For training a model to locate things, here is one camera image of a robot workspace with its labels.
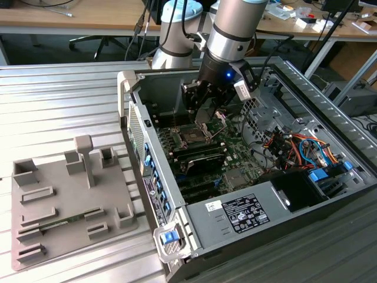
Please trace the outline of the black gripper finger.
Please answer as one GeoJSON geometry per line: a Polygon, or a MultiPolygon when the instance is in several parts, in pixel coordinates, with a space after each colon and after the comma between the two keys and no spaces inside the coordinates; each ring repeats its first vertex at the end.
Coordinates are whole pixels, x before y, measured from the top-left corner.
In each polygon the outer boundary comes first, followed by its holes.
{"type": "Polygon", "coordinates": [[[204,81],[193,80],[182,83],[181,94],[183,103],[190,117],[195,117],[199,108],[207,100],[208,84],[204,81]]]}
{"type": "Polygon", "coordinates": [[[228,85],[225,87],[210,87],[211,105],[213,107],[223,107],[228,105],[234,98],[234,87],[228,85]]]}

